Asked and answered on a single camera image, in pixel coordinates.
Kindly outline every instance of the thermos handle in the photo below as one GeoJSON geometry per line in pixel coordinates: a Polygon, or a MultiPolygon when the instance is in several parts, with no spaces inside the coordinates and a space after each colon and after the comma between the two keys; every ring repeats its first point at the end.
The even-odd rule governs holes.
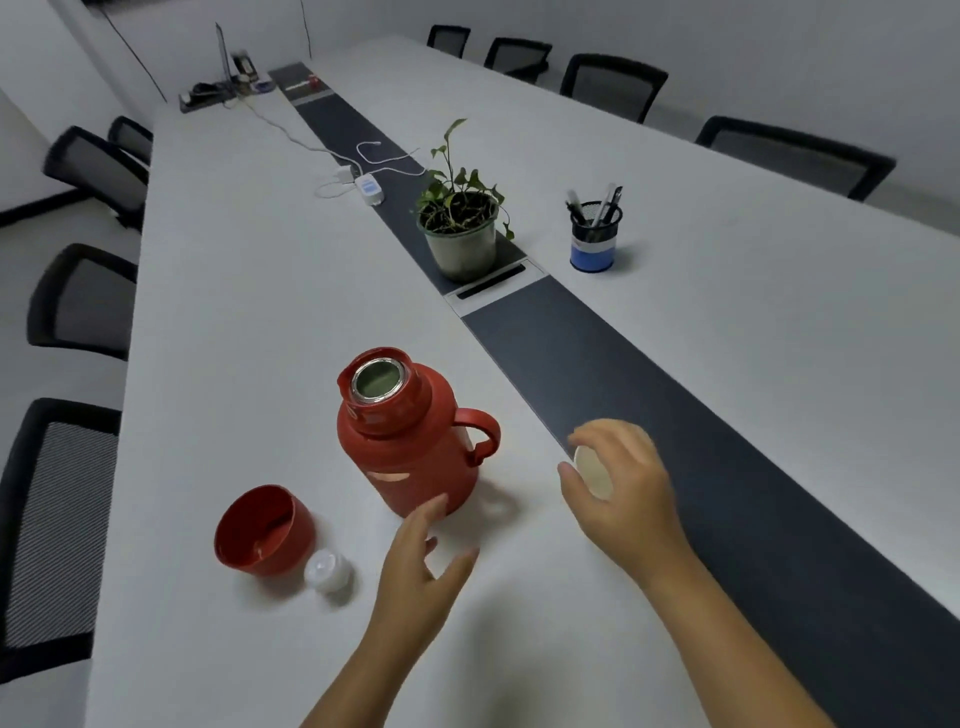
{"type": "Polygon", "coordinates": [[[489,440],[484,440],[473,449],[473,452],[467,454],[468,463],[472,468],[480,465],[480,463],[493,455],[496,449],[500,447],[500,425],[486,412],[481,412],[479,409],[460,407],[453,414],[453,426],[476,427],[490,438],[489,440]]]}

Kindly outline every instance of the conference table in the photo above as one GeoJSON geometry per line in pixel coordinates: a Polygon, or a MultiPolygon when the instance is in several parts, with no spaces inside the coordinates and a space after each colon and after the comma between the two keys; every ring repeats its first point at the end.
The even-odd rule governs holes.
{"type": "Polygon", "coordinates": [[[502,428],[427,559],[480,545],[476,569],[388,725],[707,725],[561,497],[564,430],[598,416],[651,432],[692,543],[838,725],[960,715],[960,240],[400,37],[274,76],[156,121],[87,728],[303,719],[399,524],[336,434],[336,377],[377,346],[502,428]],[[307,69],[322,89],[285,92],[307,69]],[[320,199],[339,162],[249,107],[308,146],[427,165],[467,118],[453,162],[506,195],[497,266],[523,275],[458,308],[413,235],[423,177],[378,174],[377,208],[320,199]],[[565,192],[609,182],[617,260],[588,275],[565,192]],[[264,483],[310,508],[350,593],[217,562],[217,521],[264,483]]]}

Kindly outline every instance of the office chair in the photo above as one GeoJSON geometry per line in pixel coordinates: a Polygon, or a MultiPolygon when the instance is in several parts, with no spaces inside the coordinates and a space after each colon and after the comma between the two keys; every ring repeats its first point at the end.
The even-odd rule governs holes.
{"type": "Polygon", "coordinates": [[[132,119],[117,116],[110,124],[107,141],[150,166],[150,156],[154,152],[154,135],[132,119]]]}
{"type": "Polygon", "coordinates": [[[469,37],[470,28],[459,25],[435,25],[430,29],[430,37],[426,40],[426,44],[461,59],[469,37]]]}
{"type": "Polygon", "coordinates": [[[127,360],[136,266],[118,255],[74,243],[50,264],[27,312],[35,347],[81,349],[127,360]]]}
{"type": "Polygon", "coordinates": [[[566,67],[560,93],[642,124],[669,75],[639,61],[578,53],[566,67]]]}
{"type": "Polygon", "coordinates": [[[858,202],[897,166],[849,144],[728,116],[708,119],[696,143],[858,202]]]}
{"type": "Polygon", "coordinates": [[[540,74],[550,67],[546,57],[552,50],[553,45],[550,43],[518,37],[498,37],[493,39],[483,64],[484,68],[535,84],[540,74]]]}
{"type": "Polygon", "coordinates": [[[120,412],[36,400],[0,477],[0,684],[89,659],[120,412]]]}
{"type": "Polygon", "coordinates": [[[150,174],[119,147],[70,127],[47,152],[43,174],[89,192],[110,206],[125,228],[143,228],[150,174]]]}

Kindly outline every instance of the black mesh pen holder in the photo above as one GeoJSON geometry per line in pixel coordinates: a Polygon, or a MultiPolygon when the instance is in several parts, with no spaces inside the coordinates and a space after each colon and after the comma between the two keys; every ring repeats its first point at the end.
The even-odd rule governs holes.
{"type": "Polygon", "coordinates": [[[618,205],[607,205],[604,217],[609,223],[601,220],[593,227],[593,218],[600,212],[603,201],[584,203],[582,210],[587,219],[585,225],[578,223],[574,215],[570,214],[573,224],[573,235],[570,238],[570,265],[584,273],[600,273],[613,265],[616,255],[616,234],[623,219],[623,210],[618,205]]]}

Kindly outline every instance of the red thermos cup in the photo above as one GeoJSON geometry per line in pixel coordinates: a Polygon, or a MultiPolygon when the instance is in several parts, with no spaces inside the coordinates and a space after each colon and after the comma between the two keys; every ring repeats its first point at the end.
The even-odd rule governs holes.
{"type": "Polygon", "coordinates": [[[405,518],[441,493],[448,514],[464,504],[477,467],[500,446],[493,417],[457,407],[446,379],[399,349],[363,352],[337,383],[340,444],[394,513],[405,518]],[[489,439],[474,448],[465,427],[489,439]]]}

